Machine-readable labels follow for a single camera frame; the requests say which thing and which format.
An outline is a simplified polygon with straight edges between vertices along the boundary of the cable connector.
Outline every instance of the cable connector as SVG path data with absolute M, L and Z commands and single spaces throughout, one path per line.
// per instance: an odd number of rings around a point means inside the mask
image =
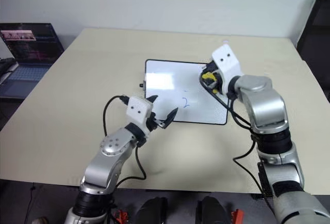
M 128 96 L 126 96 L 126 95 L 121 95 L 121 96 L 119 97 L 119 99 L 120 99 L 121 101 L 123 101 L 124 104 L 128 105 L 128 101 L 129 101 L 129 97 L 128 97 Z

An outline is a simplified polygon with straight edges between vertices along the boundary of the laptop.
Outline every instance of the laptop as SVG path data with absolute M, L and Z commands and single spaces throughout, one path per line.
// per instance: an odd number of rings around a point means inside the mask
M 0 98 L 24 99 L 64 52 L 50 23 L 0 23 L 18 67 L 0 84 Z

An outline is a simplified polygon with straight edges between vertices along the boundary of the laptop screen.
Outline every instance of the laptop screen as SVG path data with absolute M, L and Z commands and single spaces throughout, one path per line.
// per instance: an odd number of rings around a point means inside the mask
M 0 36 L 20 64 L 53 64 L 64 51 L 51 24 L 0 23 Z

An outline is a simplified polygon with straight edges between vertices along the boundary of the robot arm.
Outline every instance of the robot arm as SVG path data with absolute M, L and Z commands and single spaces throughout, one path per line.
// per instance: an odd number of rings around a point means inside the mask
M 330 214 L 312 195 L 303 191 L 304 176 L 282 97 L 264 76 L 243 75 L 229 45 L 212 54 L 200 82 L 215 98 L 219 94 L 238 98 L 247 110 L 251 138 L 256 141 L 260 180 L 270 189 L 279 223 L 330 223 Z
M 132 150 L 144 145 L 152 130 L 158 126 L 165 129 L 175 118 L 178 109 L 171 111 L 165 121 L 155 118 L 152 108 L 156 98 L 120 97 L 127 105 L 129 124 L 102 140 L 99 151 L 85 171 L 66 224 L 102 223 L 105 220 L 122 166 Z

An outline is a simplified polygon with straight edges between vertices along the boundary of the whiteboard frame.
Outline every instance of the whiteboard frame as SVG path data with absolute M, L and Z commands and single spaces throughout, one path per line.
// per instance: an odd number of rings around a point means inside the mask
M 180 60 L 157 60 L 157 59 L 147 59 L 147 60 L 145 60 L 145 63 L 144 63 L 144 82 L 143 82 L 143 91 L 144 91 L 144 97 L 145 98 L 146 98 L 146 70 L 147 70 L 146 65 L 147 65 L 147 62 L 150 61 L 150 60 L 152 60 L 152 61 L 180 62 L 180 63 L 190 63 L 190 64 L 203 64 L 203 65 L 206 65 L 206 63 L 202 63 L 202 62 L 191 62 L 191 61 L 180 61 Z M 227 124 L 227 121 L 228 121 L 228 110 L 226 110 L 226 120 L 225 120 L 224 123 L 191 122 L 191 121 L 174 121 L 174 122 L 210 124 L 210 125 L 221 125 L 221 126 L 223 126 L 223 125 L 226 125 Z

